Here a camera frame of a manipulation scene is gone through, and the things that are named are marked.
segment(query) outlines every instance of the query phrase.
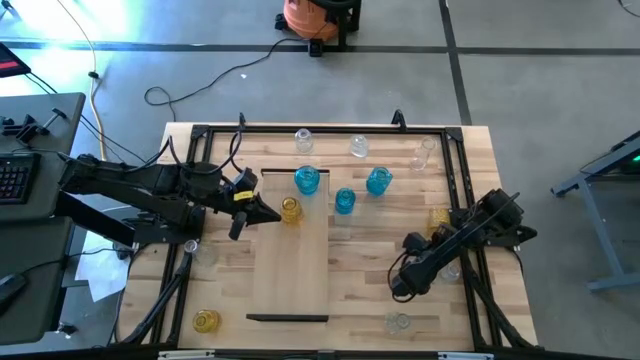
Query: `wooden board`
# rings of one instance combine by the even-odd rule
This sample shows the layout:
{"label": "wooden board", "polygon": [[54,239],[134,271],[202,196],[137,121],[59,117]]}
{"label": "wooden board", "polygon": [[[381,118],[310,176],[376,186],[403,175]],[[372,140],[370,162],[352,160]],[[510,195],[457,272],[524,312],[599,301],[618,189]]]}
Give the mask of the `wooden board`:
{"label": "wooden board", "polygon": [[302,195],[293,172],[263,173],[262,198],[277,209],[287,197],[297,199],[303,219],[260,224],[255,244],[251,314],[328,315],[329,174],[318,190]]}
{"label": "wooden board", "polygon": [[[173,136],[179,157],[186,158],[193,124],[167,124],[165,140]],[[476,199],[500,187],[500,177],[487,127],[463,127],[473,190]],[[395,303],[386,284],[386,272],[400,253],[407,232],[426,231],[430,208],[448,208],[449,195],[442,159],[442,144],[429,158],[423,172],[409,170],[414,148],[423,136],[371,135],[369,156],[349,153],[349,135],[314,134],[314,152],[296,153],[293,134],[245,134],[235,160],[260,174],[263,168],[297,168],[314,165],[328,169],[329,207],[338,189],[356,191],[354,216],[346,224],[329,215],[329,322],[326,324],[260,323],[245,318],[251,309],[257,227],[246,228],[233,242],[227,233],[231,220],[224,214],[207,213],[202,242],[218,254],[213,267],[194,263],[179,345],[182,348],[235,349],[345,349],[345,350],[471,350],[472,340],[462,282],[445,284],[438,278],[431,291],[408,304]],[[212,161],[228,156],[231,134],[216,134]],[[452,157],[457,158],[455,147]],[[198,149],[200,158],[203,146]],[[171,163],[169,154],[160,159]],[[368,198],[365,178],[373,166],[386,166],[394,179],[385,201]],[[225,175],[235,176],[231,166]],[[461,184],[457,161],[457,183]],[[259,189],[263,185],[259,179]],[[461,204],[464,194],[460,191]],[[503,249],[486,250],[493,293],[497,303],[530,342],[536,342],[527,294],[520,268],[513,254]],[[166,256],[166,246],[150,246],[133,264],[120,316],[121,336],[128,335],[155,301]],[[490,340],[484,306],[479,302],[483,334]],[[168,333],[173,309],[165,317]],[[198,334],[193,315],[214,309],[222,315],[215,334]],[[411,327],[398,335],[384,329],[387,312],[399,311],[411,318]]]}

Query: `blue glass cup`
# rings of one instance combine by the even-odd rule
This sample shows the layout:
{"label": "blue glass cup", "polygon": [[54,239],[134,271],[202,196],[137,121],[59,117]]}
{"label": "blue glass cup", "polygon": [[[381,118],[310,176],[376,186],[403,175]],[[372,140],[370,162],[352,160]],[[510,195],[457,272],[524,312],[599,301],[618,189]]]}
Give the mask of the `blue glass cup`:
{"label": "blue glass cup", "polygon": [[349,215],[356,203],[356,193],[349,188],[342,188],[336,194],[336,212],[340,215]]}
{"label": "blue glass cup", "polygon": [[294,179],[301,193],[313,195],[318,190],[320,173],[313,166],[306,165],[296,170]]}
{"label": "blue glass cup", "polygon": [[367,179],[367,190],[374,196],[380,196],[384,194],[393,179],[393,175],[387,168],[376,167],[373,168],[369,178]]}

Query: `orange shop vacuum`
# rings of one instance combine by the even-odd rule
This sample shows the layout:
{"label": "orange shop vacuum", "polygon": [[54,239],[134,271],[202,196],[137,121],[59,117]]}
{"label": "orange shop vacuum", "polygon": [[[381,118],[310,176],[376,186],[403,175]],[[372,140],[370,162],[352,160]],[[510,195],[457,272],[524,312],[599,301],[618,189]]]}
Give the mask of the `orange shop vacuum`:
{"label": "orange shop vacuum", "polygon": [[309,39],[309,55],[322,56],[324,42],[338,35],[338,51],[347,49],[347,32],[358,31],[362,0],[285,0],[276,15],[277,30],[293,30]]}

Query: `yellow label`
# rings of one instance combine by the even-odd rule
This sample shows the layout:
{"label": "yellow label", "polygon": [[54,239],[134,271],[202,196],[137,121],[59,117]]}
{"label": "yellow label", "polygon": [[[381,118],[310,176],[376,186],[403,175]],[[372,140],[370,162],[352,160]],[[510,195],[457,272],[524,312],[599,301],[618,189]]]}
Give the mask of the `yellow label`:
{"label": "yellow label", "polygon": [[233,195],[233,201],[240,201],[244,199],[251,199],[253,197],[253,191],[243,191]]}

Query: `wooden table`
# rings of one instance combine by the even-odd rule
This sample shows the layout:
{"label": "wooden table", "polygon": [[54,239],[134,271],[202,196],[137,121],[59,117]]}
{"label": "wooden table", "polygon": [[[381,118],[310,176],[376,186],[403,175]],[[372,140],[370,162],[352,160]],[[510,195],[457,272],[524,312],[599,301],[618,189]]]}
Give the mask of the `wooden table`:
{"label": "wooden table", "polygon": [[[173,137],[177,153],[185,160],[193,124],[169,123],[165,131]],[[500,177],[487,127],[463,127],[465,148],[475,198],[499,188]],[[348,134],[314,134],[312,155],[296,153],[292,134],[244,134],[235,157],[241,167],[256,174],[264,168],[298,168],[313,165],[328,169],[330,209],[335,192],[351,187],[357,202],[349,223],[329,216],[329,314],[327,323],[261,323],[247,320],[253,288],[253,265],[257,227],[246,228],[239,241],[228,239],[230,217],[208,212],[202,246],[217,256],[215,265],[194,262],[180,334],[180,348],[217,349],[339,349],[339,350],[472,350],[471,331],[460,279],[454,284],[438,277],[431,291],[407,304],[394,302],[386,283],[386,272],[398,254],[408,232],[426,232],[428,210],[449,208],[441,144],[429,157],[422,172],[409,169],[413,150],[421,135],[368,135],[369,156],[360,159],[349,153]],[[215,135],[212,162],[228,156],[231,134]],[[203,149],[198,149],[200,159]],[[455,147],[452,157],[457,159]],[[173,159],[167,151],[162,163]],[[459,164],[453,161],[459,179]],[[394,179],[383,198],[366,195],[365,179],[373,166],[390,169]],[[225,175],[236,175],[232,166]],[[460,203],[463,194],[459,194]],[[278,209],[279,204],[270,204]],[[136,260],[120,312],[119,329],[131,333],[156,300],[167,247],[150,246]],[[493,292],[497,303],[523,337],[536,343],[527,294],[516,258],[504,249],[487,248]],[[490,341],[486,312],[478,300],[483,334]],[[167,336],[174,303],[165,317]],[[222,325],[216,333],[193,330],[192,317],[201,309],[220,312]],[[389,335],[385,314],[403,312],[411,326]]]}

